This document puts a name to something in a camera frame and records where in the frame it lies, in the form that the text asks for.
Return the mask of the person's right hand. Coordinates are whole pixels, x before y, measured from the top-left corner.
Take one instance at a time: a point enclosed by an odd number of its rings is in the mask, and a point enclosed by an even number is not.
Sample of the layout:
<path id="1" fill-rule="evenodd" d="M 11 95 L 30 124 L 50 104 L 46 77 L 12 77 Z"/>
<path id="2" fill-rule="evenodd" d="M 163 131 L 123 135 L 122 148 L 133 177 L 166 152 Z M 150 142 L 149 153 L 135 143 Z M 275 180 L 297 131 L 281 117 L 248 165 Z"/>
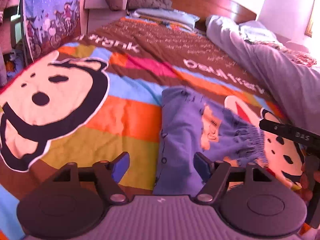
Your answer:
<path id="1" fill-rule="evenodd" d="M 313 193 L 309 189 L 308 176 L 305 173 L 305 164 L 303 164 L 302 166 L 302 175 L 300 177 L 300 185 L 301 185 L 301 189 L 299 190 L 299 195 L 305 202 L 309 202 L 313 197 Z"/>

